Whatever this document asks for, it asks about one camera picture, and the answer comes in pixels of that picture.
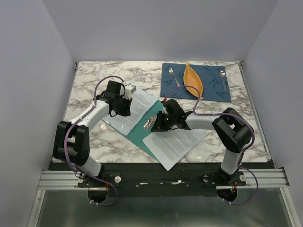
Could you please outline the silver folder clip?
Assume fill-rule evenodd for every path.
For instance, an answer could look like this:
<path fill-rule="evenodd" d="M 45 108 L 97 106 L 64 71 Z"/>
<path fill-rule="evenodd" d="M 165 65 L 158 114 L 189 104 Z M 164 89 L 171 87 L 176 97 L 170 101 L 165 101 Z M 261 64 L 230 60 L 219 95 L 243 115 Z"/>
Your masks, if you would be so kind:
<path fill-rule="evenodd" d="M 147 121 L 146 123 L 144 124 L 143 128 L 145 130 L 148 130 L 156 121 L 156 116 L 155 115 L 152 115 Z"/>

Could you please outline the white printed paper files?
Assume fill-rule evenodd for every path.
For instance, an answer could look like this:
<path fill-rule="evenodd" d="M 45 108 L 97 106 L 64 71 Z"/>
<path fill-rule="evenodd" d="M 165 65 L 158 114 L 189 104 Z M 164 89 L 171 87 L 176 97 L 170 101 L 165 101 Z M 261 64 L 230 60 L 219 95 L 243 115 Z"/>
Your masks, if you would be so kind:
<path fill-rule="evenodd" d="M 206 135 L 207 131 L 202 129 L 152 132 L 143 139 L 143 143 L 161 165 L 169 171 Z"/>

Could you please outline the teal green folder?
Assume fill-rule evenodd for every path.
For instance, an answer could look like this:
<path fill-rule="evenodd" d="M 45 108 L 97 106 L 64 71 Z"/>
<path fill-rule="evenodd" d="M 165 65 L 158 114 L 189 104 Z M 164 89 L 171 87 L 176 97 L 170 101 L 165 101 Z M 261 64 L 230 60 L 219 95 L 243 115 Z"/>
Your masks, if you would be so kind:
<path fill-rule="evenodd" d="M 145 130 L 143 126 L 152 115 L 156 115 L 157 112 L 160 111 L 162 108 L 163 105 L 161 101 L 156 101 L 156 103 L 145 113 L 142 119 L 137 123 L 137 125 L 130 131 L 127 136 L 121 134 L 116 130 L 118 133 L 120 133 L 122 136 L 124 136 L 126 139 L 128 139 L 130 142 L 132 142 L 134 145 L 136 145 L 138 148 L 140 148 L 143 152 L 145 152 L 153 159 L 155 159 L 156 157 L 143 143 L 143 139 L 151 134 L 151 130 Z"/>

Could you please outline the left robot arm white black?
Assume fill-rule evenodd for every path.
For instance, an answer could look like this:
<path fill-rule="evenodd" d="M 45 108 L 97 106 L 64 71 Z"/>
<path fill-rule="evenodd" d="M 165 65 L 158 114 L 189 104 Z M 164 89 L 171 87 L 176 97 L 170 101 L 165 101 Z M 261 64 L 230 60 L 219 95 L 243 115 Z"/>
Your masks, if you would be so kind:
<path fill-rule="evenodd" d="M 97 89 L 88 109 L 69 122 L 58 123 L 53 146 L 54 158 L 67 163 L 73 171 L 85 173 L 95 187 L 104 183 L 105 175 L 104 167 L 90 156 L 89 133 L 106 116 L 130 116 L 136 86 L 110 80 L 101 94 Z"/>

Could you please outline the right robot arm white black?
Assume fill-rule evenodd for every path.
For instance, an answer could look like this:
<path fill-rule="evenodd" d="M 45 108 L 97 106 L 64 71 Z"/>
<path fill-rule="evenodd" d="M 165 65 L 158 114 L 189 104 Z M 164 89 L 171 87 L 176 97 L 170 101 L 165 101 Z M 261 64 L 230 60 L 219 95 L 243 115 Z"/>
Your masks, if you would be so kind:
<path fill-rule="evenodd" d="M 219 168 L 218 181 L 229 185 L 235 180 L 244 152 L 255 141 L 252 126 L 233 108 L 220 113 L 196 113 L 184 111 L 174 99 L 162 101 L 163 110 L 158 111 L 151 132 L 165 132 L 173 129 L 181 130 L 213 130 L 216 131 L 225 146 L 225 154 Z"/>

